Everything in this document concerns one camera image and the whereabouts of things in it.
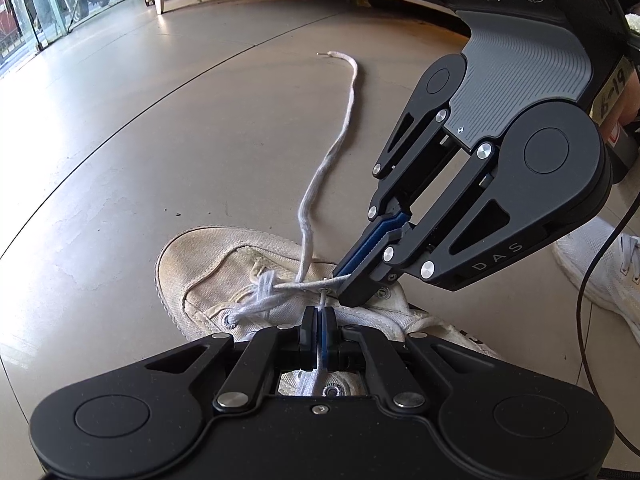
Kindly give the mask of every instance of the gray ribbed panel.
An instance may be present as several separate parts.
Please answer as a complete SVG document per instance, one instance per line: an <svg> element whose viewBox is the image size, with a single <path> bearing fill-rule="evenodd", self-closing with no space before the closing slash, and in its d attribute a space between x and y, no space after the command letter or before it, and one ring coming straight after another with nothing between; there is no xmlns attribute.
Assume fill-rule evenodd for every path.
<svg viewBox="0 0 640 480"><path fill-rule="evenodd" d="M577 101L588 85L591 62L568 30L500 14L458 15L471 28L471 40L462 50L466 75L445 126L469 149L483 137L500 137L536 102Z"/></svg>

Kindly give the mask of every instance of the white mesh sneaker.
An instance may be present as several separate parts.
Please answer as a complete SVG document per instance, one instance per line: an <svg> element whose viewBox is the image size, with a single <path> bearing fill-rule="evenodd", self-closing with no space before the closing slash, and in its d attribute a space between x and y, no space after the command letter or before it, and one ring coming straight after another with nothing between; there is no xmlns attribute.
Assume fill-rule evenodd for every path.
<svg viewBox="0 0 640 480"><path fill-rule="evenodd" d="M297 325L307 305L319 303L322 280L334 264L314 258L305 282L311 288L283 294L260 312L247 311L253 299L274 284L293 282L300 262L296 243L271 234L230 227L201 227L171 240L156 264L158 294L167 312L188 339L228 332L235 340L251 339L258 330L287 323ZM408 306L399 283L381 289L365 307L340 306L331 294L339 325L373 326L391 340L402 341L409 332L427 332L485 355L498 356L482 342L470 338L428 312ZM290 372L280 381L284 395L308 392L311 372ZM326 396L359 395L364 389L357 375L336 372L320 384Z"/></svg>
<svg viewBox="0 0 640 480"><path fill-rule="evenodd" d="M556 261L576 288L612 231L613 226L596 217L553 244ZM584 294L620 314L640 344L640 238L621 234L594 269Z"/></svg>

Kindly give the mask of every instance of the shoelace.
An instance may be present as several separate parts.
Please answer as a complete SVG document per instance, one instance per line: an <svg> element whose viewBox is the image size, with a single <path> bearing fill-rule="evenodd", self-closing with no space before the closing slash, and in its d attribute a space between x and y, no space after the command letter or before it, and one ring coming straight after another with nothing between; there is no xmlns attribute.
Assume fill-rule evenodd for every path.
<svg viewBox="0 0 640 480"><path fill-rule="evenodd" d="M334 140L334 143L326 152L320 166L316 169L316 172L311 178L311 182L306 188L305 194L300 201L300 206L298 207L298 224L300 226L300 232L302 233L302 254L300 255L300 264L298 266L296 281L276 284L276 275L273 270L268 270L267 272L262 273L258 279L258 284L255 286L252 298L246 303L240 304L237 308L233 309L233 311L227 316L226 322L231 325L238 323L245 316L256 314L257 312L266 312L276 306L279 306L298 290L319 292L321 295L320 309L322 309L324 302L326 301L326 292L328 290L335 290L349 277L348 275L345 275L339 276L338 278L322 280L320 282L304 282L311 265L314 252L314 232L309 218L311 206L314 204L316 197L318 196L320 186L329 169L337 159L340 148L346 138L349 123L351 121L353 102L355 100L354 84L358 76L358 64L353 57L335 51L329 51L325 54L318 53L318 56L336 57L347 61L353 69L353 74L351 75L349 101L347 102L347 109L342 121L342 129Z"/></svg>
<svg viewBox="0 0 640 480"><path fill-rule="evenodd" d="M633 266L633 279L637 283L640 281L640 238L621 234L620 246L622 247L622 267L620 270L627 274Z"/></svg>

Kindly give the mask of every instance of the shoe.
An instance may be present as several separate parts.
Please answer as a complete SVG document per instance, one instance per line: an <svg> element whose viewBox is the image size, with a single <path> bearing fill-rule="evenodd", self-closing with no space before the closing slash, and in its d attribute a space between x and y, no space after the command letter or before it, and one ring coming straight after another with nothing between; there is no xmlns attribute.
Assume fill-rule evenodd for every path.
<svg viewBox="0 0 640 480"><path fill-rule="evenodd" d="M576 288L613 229L596 217L553 244L556 261ZM620 314L640 344L640 238L618 237L593 270L584 295L597 306Z"/></svg>
<svg viewBox="0 0 640 480"><path fill-rule="evenodd" d="M266 327L300 324L305 307L319 304L323 280L331 278L335 265L318 258L313 259L304 285L313 290L278 291L278 286L295 280L300 253L296 243L267 233L222 226L196 228L175 237L160 253L156 264L158 295L188 339L227 332L236 341L246 341ZM252 311L252 304L265 290L271 296L276 294L277 301ZM409 332L427 332L499 358L477 339L428 312L409 307L399 283L381 288L362 307L341 306L333 293L326 297L326 305L335 309L340 326L372 326L395 341L403 341ZM284 374L280 393L309 393L311 374ZM316 385L314 394L365 394L359 376L348 372L328 374L321 386L318 391Z"/></svg>

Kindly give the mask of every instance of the tiled floor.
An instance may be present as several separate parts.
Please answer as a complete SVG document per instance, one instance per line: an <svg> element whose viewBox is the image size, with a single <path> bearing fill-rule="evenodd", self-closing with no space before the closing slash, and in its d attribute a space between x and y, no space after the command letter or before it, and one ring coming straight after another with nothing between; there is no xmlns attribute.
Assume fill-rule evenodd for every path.
<svg viewBox="0 0 640 480"><path fill-rule="evenodd" d="M366 225L371 165L412 89L464 44L342 0L228 0L161 17L130 0L0 80L0 479L39 472L15 397L28 418L65 384L184 341L153 283L169 238L227 224L299 239L295 209L350 77L316 52L347 52L362 69L352 137L314 213L318 252L339 260ZM607 219L623 213L615 192L608 207ZM402 283L510 362L578 381L576 291L549 250L456 293ZM615 314L584 311L603 398L640 442L640 350ZM607 465L640 460L616 444Z"/></svg>

